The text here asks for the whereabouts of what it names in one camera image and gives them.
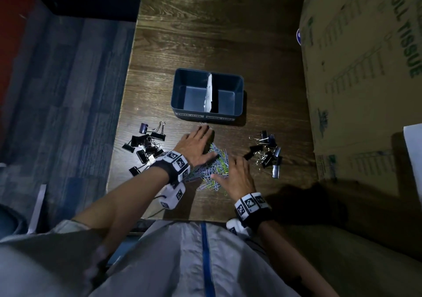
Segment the person's right hand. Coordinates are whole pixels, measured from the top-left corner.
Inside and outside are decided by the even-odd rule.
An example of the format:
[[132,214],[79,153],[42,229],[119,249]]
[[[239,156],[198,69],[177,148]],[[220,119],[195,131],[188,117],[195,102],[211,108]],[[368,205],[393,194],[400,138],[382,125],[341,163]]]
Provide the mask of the person's right hand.
[[241,197],[255,193],[256,187],[250,173],[250,165],[243,156],[230,154],[229,162],[229,188],[224,188],[229,197],[236,202]]

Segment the person's right forearm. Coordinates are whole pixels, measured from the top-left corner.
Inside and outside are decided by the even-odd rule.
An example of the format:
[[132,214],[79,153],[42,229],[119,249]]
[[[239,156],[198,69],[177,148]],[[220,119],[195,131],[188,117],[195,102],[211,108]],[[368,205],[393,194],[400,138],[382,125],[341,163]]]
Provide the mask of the person's right forearm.
[[300,297],[339,297],[276,221],[262,222],[257,234],[275,272]]

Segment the grey chair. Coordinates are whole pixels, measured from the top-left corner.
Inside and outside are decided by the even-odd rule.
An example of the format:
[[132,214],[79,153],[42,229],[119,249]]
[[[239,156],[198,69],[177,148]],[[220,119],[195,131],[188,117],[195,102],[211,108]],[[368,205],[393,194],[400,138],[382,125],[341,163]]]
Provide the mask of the grey chair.
[[47,184],[42,184],[29,223],[11,207],[0,204],[0,240],[14,235],[35,235],[44,205]]

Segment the person's left forearm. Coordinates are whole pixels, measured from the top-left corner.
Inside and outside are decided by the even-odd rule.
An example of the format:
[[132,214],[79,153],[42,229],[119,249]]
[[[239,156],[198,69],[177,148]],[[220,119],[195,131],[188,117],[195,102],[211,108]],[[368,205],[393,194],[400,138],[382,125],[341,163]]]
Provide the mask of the person's left forearm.
[[72,218],[103,237],[107,255],[118,248],[158,192],[169,182],[168,173],[151,167],[124,182]]

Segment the pile of coloured paper clips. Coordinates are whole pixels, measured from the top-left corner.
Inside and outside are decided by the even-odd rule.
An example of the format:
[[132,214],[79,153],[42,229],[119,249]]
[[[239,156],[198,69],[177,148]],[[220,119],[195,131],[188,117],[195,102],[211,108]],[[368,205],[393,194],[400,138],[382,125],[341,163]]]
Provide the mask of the pile of coloured paper clips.
[[197,166],[193,171],[184,179],[185,183],[198,182],[197,191],[208,189],[210,191],[219,191],[221,185],[212,179],[212,174],[217,174],[222,177],[227,177],[229,173],[228,153],[225,149],[219,149],[214,143],[211,143],[208,152],[215,152],[217,156],[208,163]]

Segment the pile of black binder clips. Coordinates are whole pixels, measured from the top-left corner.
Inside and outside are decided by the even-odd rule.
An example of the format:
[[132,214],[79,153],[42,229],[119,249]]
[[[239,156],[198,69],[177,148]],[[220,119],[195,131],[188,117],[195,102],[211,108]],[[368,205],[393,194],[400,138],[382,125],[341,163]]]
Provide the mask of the pile of black binder clips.
[[139,166],[133,166],[128,170],[133,177],[147,169],[153,159],[166,154],[160,144],[166,140],[165,124],[164,121],[160,121],[157,128],[150,129],[148,124],[141,123],[139,134],[133,135],[131,140],[122,146],[122,149],[134,153],[140,162]]
[[261,130],[257,134],[249,135],[249,141],[253,142],[253,145],[250,145],[249,151],[244,155],[246,161],[252,160],[259,172],[278,179],[283,156],[275,135],[269,133],[268,130]]

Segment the white flat panel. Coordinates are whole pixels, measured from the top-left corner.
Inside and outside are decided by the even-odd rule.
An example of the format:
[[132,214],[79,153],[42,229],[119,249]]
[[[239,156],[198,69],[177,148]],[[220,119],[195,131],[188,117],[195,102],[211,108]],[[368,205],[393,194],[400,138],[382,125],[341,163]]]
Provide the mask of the white flat panel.
[[419,202],[422,206],[422,123],[403,128]]

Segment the large cardboard box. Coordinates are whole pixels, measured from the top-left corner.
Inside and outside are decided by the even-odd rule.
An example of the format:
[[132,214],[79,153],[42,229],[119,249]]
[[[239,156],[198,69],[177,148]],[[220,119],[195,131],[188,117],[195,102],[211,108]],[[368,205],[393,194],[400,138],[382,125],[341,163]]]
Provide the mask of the large cardboard box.
[[422,0],[304,0],[299,34],[336,223],[422,262]]

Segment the blue divided plastic bin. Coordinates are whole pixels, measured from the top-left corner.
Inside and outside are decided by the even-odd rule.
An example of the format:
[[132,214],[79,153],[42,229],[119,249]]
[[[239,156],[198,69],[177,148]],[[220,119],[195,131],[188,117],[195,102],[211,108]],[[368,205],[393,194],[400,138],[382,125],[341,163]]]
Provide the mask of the blue divided plastic bin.
[[[213,76],[213,102],[204,112],[208,74]],[[178,68],[173,79],[171,108],[179,119],[203,123],[238,125],[243,115],[244,79],[240,75]]]

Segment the person's left hand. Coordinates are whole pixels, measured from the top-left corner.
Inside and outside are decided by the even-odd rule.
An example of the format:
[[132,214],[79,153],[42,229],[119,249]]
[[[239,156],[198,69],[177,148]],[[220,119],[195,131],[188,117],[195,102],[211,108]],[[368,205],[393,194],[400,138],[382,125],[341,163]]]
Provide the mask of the person's left hand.
[[183,135],[173,150],[182,154],[192,168],[196,168],[198,157],[208,153],[207,145],[213,132],[209,125],[197,126],[189,134]]

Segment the white shirt with blue stripe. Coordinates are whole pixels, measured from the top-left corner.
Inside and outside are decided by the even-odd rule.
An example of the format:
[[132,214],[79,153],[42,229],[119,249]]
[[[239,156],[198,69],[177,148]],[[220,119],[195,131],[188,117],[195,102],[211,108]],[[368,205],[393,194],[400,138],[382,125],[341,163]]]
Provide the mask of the white shirt with blue stripe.
[[108,271],[95,230],[64,220],[0,241],[0,297],[299,297],[223,227],[155,222]]

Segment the white divider card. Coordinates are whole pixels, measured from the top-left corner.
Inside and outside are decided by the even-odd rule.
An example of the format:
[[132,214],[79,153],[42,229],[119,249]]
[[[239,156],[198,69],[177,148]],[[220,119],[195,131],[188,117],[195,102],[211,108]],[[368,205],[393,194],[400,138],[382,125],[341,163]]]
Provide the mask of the white divider card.
[[212,102],[213,102],[213,76],[212,73],[208,74],[207,79],[207,86],[206,86],[206,95],[204,100],[204,112],[210,113],[212,110]]

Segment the black marker wristband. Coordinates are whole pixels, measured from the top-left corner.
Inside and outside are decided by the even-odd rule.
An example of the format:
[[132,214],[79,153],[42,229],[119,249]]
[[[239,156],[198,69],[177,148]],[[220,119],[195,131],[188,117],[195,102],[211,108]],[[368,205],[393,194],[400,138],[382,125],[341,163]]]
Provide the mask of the black marker wristband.
[[151,167],[160,167],[165,170],[169,177],[169,184],[173,186],[182,182],[191,173],[191,166],[187,159],[174,150],[157,157]]
[[253,232],[257,232],[262,222],[274,219],[270,206],[259,192],[241,197],[234,206],[242,226],[249,227]]

